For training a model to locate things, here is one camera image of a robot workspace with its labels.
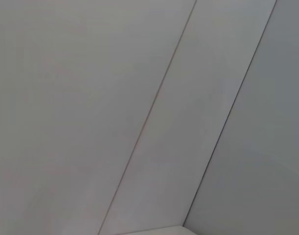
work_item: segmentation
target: white wall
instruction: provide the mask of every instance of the white wall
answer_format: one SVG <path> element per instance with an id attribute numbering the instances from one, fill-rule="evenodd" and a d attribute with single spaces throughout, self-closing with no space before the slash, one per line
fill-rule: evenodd
<path id="1" fill-rule="evenodd" d="M 299 0 L 277 1 L 185 226 L 299 234 Z"/>
<path id="2" fill-rule="evenodd" d="M 101 229 L 182 225 L 274 0 L 198 0 Z"/>
<path id="3" fill-rule="evenodd" d="M 0 0 L 0 235 L 95 235 L 193 0 Z"/>

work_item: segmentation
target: panel seam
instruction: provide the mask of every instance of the panel seam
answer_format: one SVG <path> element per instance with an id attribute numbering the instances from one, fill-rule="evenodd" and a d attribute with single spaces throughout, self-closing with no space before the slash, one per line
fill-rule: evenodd
<path id="1" fill-rule="evenodd" d="M 236 99 L 237 99 L 237 96 L 238 96 L 238 94 L 239 94 L 239 91 L 241 90 L 241 87 L 242 87 L 242 85 L 243 85 L 243 83 L 244 83 L 244 80 L 245 80 L 245 77 L 246 77 L 246 75 L 247 75 L 247 72 L 248 72 L 248 70 L 249 70 L 249 68 L 250 68 L 250 66 L 251 66 L 251 64 L 252 64 L 253 58 L 254 58 L 255 55 L 256 55 L 257 49 L 258 49 L 258 47 L 259 47 L 259 45 L 260 45 L 261 39 L 262 39 L 262 37 L 263 37 L 265 31 L 266 31 L 267 25 L 268 25 L 268 23 L 269 23 L 269 21 L 270 21 L 270 18 L 271 18 L 271 16 L 272 16 L 272 13 L 273 13 L 273 11 L 274 11 L 274 8 L 275 8 L 275 6 L 276 6 L 276 3 L 277 3 L 277 0 L 275 1 L 274 5 L 273 5 L 273 8 L 272 8 L 272 10 L 271 10 L 271 12 L 270 12 L 270 15 L 269 15 L 269 17 L 268 17 L 268 20 L 267 20 L 267 22 L 266 22 L 266 25 L 265 25 L 265 27 L 264 27 L 264 29 L 263 29 L 263 31 L 262 31 L 262 34 L 261 34 L 261 37 L 260 37 L 259 42 L 258 42 L 258 44 L 257 44 L 257 47 L 256 47 L 256 49 L 255 49 L 255 51 L 254 51 L 254 53 L 253 53 L 252 59 L 251 59 L 249 65 L 248 65 L 248 67 L 247 67 L 247 70 L 246 70 L 246 73 L 245 73 L 244 78 L 243 78 L 243 80 L 242 80 L 242 83 L 241 83 L 241 85 L 240 85 L 240 87 L 239 87 L 239 89 L 238 89 L 238 91 L 237 91 L 237 93 L 236 93 L 236 96 L 235 96 L 235 99 L 234 99 L 234 101 L 233 101 L 233 104 L 232 104 L 232 106 L 231 106 L 231 108 L 230 108 L 229 114 L 228 114 L 228 116 L 227 116 L 227 118 L 226 118 L 226 120 L 225 120 L 225 122 L 224 122 L 224 125 L 223 125 L 223 127 L 222 127 L 222 130 L 221 130 L 220 135 L 219 135 L 219 137 L 218 137 L 218 140 L 217 140 L 217 142 L 216 142 L 216 145 L 215 145 L 214 148 L 213 148 L 211 157 L 210 157 L 210 159 L 209 159 L 209 161 L 208 161 L 208 164 L 207 164 L 207 166 L 206 166 L 206 169 L 205 169 L 205 171 L 204 171 L 204 174 L 203 174 L 203 176 L 202 176 L 202 179 L 201 179 L 201 181 L 200 181 L 200 183 L 199 183 L 199 185 L 198 185 L 197 191 L 196 191 L 195 196 L 194 196 L 194 198 L 193 198 L 193 201 L 192 201 L 192 203 L 191 203 L 191 205 L 190 205 L 190 207 L 189 207 L 189 210 L 188 210 L 188 212 L 187 212 L 186 218 L 185 218 L 184 223 L 183 223 L 183 227 L 185 227 L 185 224 L 186 224 L 186 222 L 187 222 L 187 218 L 188 218 L 189 213 L 190 213 L 190 211 L 191 211 L 191 209 L 192 209 L 192 206 L 193 206 L 194 201 L 195 201 L 195 199 L 196 199 L 197 193 L 198 193 L 198 191 L 199 191 L 199 189 L 200 189 L 200 187 L 201 187 L 201 185 L 202 185 L 202 182 L 203 182 L 203 180 L 204 180 L 205 174 L 206 174 L 207 169 L 208 169 L 208 167 L 209 167 L 210 161 L 211 161 L 211 159 L 212 159 L 212 157 L 213 157 L 213 153 L 214 153 L 214 151 L 215 151 L 215 149 L 216 149 L 216 147 L 217 147 L 217 145 L 218 145 L 218 142 L 219 142 L 219 140 L 220 140 L 220 137 L 221 137 L 221 135 L 222 135 L 222 132 L 223 132 L 223 130 L 224 130 L 226 124 L 227 124 L 227 121 L 228 121 L 228 119 L 229 119 L 229 116 L 230 116 L 231 111 L 232 111 L 232 109 L 233 109 L 233 106 L 234 106 L 234 104 L 235 104 L 235 101 L 236 101 Z"/>
<path id="2" fill-rule="evenodd" d="M 180 41 L 181 41 L 181 39 L 182 39 L 182 37 L 183 37 L 183 34 L 184 34 L 184 31 L 185 31 L 186 26 L 187 26 L 187 24 L 188 24 L 188 21 L 189 21 L 191 15 L 192 15 L 192 12 L 193 12 L 194 7 L 195 7 L 195 5 L 196 5 L 196 1 L 197 1 L 197 0 L 195 0 L 194 4 L 193 4 L 193 6 L 192 6 L 192 9 L 191 9 L 191 11 L 190 11 L 190 13 L 189 13 L 189 15 L 188 15 L 188 18 L 187 18 L 187 20 L 186 20 L 186 23 L 185 23 L 185 25 L 184 25 L 184 28 L 183 28 L 183 30 L 182 30 L 182 33 L 181 33 L 180 38 L 179 38 L 179 40 L 178 40 L 178 43 L 177 43 L 177 45 L 176 45 L 176 47 L 175 47 L 175 49 L 174 49 L 174 52 L 173 52 L 173 54 L 172 54 L 172 56 L 171 56 L 170 62 L 169 62 L 169 64 L 168 64 L 168 67 L 167 67 L 167 69 L 166 69 L 166 71 L 165 71 L 165 73 L 164 73 L 164 76 L 163 76 L 163 78 L 162 78 L 162 80 L 161 80 L 161 83 L 160 83 L 160 85 L 159 85 L 159 87 L 158 87 L 158 90 L 157 90 L 157 92 L 156 92 L 156 95 L 155 95 L 155 98 L 154 98 L 154 100 L 153 100 L 153 103 L 152 103 L 152 105 L 151 105 L 151 107 L 150 107 L 150 109 L 149 109 L 149 112 L 148 112 L 148 114 L 147 114 L 147 117 L 146 117 L 146 119 L 145 119 L 145 122 L 144 122 L 144 124 L 143 124 L 143 126 L 142 126 L 142 128 L 141 128 L 141 130 L 140 130 L 140 133 L 139 133 L 139 135 L 138 135 L 138 138 L 137 138 L 137 140 L 136 140 L 136 142 L 135 142 L 135 145 L 134 145 L 134 148 L 133 148 L 133 150 L 132 150 L 131 156 L 130 156 L 130 158 L 129 158 L 129 160 L 128 160 L 126 166 L 125 166 L 125 169 L 124 169 L 124 171 L 123 171 L 123 173 L 122 173 L 122 176 L 121 176 L 121 179 L 120 179 L 120 181 L 119 181 L 119 184 L 118 184 L 118 186 L 116 187 L 115 194 L 114 194 L 114 196 L 112 197 L 111 203 L 110 203 L 110 205 L 109 205 L 109 207 L 108 207 L 108 210 L 107 210 L 106 215 L 105 215 L 105 217 L 104 217 L 104 219 L 103 219 L 103 221 L 102 221 L 102 223 L 101 223 L 101 226 L 100 226 L 100 228 L 99 228 L 99 231 L 98 231 L 97 235 L 100 235 L 100 232 L 101 232 L 101 230 L 102 230 L 102 227 L 104 226 L 104 223 L 105 223 L 106 218 L 107 218 L 107 216 L 108 216 L 109 210 L 110 210 L 110 208 L 111 208 L 111 206 L 112 206 L 112 204 L 113 204 L 113 202 L 114 202 L 115 196 L 116 196 L 116 194 L 117 194 L 117 192 L 118 192 L 118 189 L 119 189 L 119 187 L 120 187 L 120 185 L 121 185 L 121 182 L 122 182 L 122 179 L 123 179 L 123 177 L 124 177 L 124 175 L 125 175 L 125 172 L 126 172 L 128 166 L 129 166 L 129 163 L 130 163 L 131 158 L 132 158 L 132 156 L 133 156 L 133 153 L 134 153 L 134 151 L 135 151 L 135 149 L 136 149 L 136 146 L 137 146 L 137 144 L 138 144 L 138 141 L 139 141 L 139 139 L 140 139 L 140 136 L 142 135 L 142 132 L 143 132 L 143 130 L 144 130 L 144 128 L 145 128 L 145 125 L 146 125 L 146 123 L 147 123 L 147 121 L 148 121 L 148 119 L 149 119 L 150 113 L 151 113 L 151 111 L 152 111 L 152 109 L 153 109 L 153 106 L 154 106 L 154 104 L 155 104 L 155 102 L 156 102 L 156 99 L 157 99 L 157 97 L 158 97 L 159 91 L 160 91 L 160 89 L 161 89 L 161 87 L 162 87 L 162 84 L 163 84 L 163 82 L 164 82 L 164 79 L 165 79 L 165 77 L 166 77 L 166 75 L 167 75 L 167 73 L 168 73 L 168 71 L 169 71 L 169 68 L 170 68 L 170 66 L 171 66 L 171 64 L 172 64 L 174 55 L 176 54 L 176 51 L 177 51 L 177 49 L 178 49 L 178 47 L 179 47 Z"/>

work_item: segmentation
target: white surface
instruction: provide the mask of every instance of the white surface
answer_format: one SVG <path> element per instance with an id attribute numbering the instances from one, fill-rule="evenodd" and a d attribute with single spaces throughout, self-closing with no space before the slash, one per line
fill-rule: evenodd
<path id="1" fill-rule="evenodd" d="M 299 0 L 278 0 L 185 224 L 299 235 Z"/>
<path id="2" fill-rule="evenodd" d="M 101 235 L 182 225 L 274 0 L 198 0 Z"/>
<path id="3" fill-rule="evenodd" d="M 0 0 L 0 235 L 98 233 L 193 0 Z"/>
<path id="4" fill-rule="evenodd" d="M 174 226 L 162 229 L 147 230 L 126 235 L 195 235 L 190 230 L 182 226 Z"/>

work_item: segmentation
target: gray wall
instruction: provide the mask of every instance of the gray wall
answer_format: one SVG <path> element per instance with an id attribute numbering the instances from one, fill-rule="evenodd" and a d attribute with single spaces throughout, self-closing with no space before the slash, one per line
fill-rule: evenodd
<path id="1" fill-rule="evenodd" d="M 185 227 L 299 234 L 299 0 L 278 0 Z"/>

